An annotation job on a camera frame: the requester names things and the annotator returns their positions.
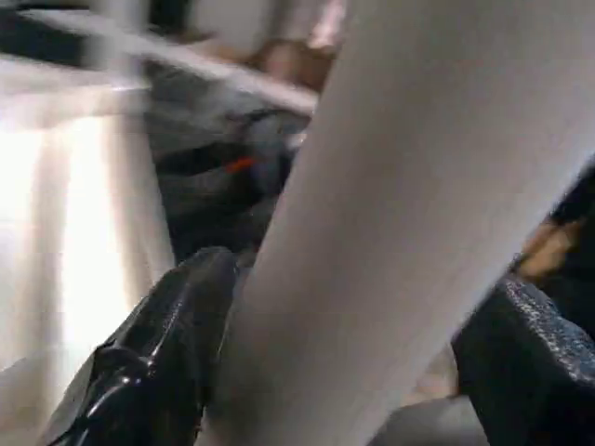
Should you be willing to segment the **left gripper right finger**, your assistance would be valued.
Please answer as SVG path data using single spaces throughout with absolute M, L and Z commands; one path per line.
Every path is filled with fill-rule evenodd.
M 490 444 L 593 444 L 594 342 L 531 283 L 502 277 L 452 346 Z

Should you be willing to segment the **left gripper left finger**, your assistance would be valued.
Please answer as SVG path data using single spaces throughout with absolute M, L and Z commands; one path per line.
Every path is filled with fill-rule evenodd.
M 42 444 L 194 444 L 237 272 L 224 247 L 168 271 L 80 367 Z

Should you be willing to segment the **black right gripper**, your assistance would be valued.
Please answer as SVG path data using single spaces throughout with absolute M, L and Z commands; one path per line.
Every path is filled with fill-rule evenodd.
M 285 144 L 210 143 L 160 160 L 160 190 L 172 219 L 227 213 L 280 193 L 297 154 Z

